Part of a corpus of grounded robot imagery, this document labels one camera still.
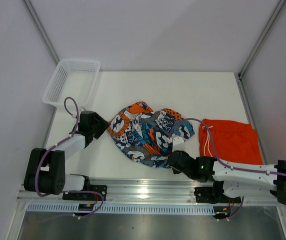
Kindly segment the patterned multicolour shorts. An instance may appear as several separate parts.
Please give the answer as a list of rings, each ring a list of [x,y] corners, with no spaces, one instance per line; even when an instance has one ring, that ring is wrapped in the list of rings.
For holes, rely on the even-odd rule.
[[[195,135],[192,124],[170,108],[153,110],[144,101],[123,108],[107,129],[115,145],[135,163],[169,169],[173,137],[187,141]]]

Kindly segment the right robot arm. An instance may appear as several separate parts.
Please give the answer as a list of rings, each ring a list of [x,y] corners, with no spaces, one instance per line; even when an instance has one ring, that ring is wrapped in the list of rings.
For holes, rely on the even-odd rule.
[[[176,150],[168,157],[175,174],[183,173],[200,183],[212,186],[196,187],[198,203],[240,203],[243,197],[276,199],[286,205],[286,160],[277,164],[255,165],[234,163],[210,156],[192,158]]]

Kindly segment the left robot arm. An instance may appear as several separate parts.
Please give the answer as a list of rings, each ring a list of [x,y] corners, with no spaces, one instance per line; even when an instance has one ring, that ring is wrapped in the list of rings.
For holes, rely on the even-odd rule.
[[[93,111],[76,115],[76,124],[68,137],[48,148],[34,148],[29,157],[23,186],[40,197],[74,192],[80,200],[91,195],[87,176],[66,174],[65,162],[97,140],[110,123]]]

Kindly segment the orange shorts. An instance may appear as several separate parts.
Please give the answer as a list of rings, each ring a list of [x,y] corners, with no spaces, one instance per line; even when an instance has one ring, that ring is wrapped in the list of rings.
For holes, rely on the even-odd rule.
[[[262,165],[258,133],[248,123],[221,119],[203,119],[198,138],[200,155],[214,156],[234,163]]]

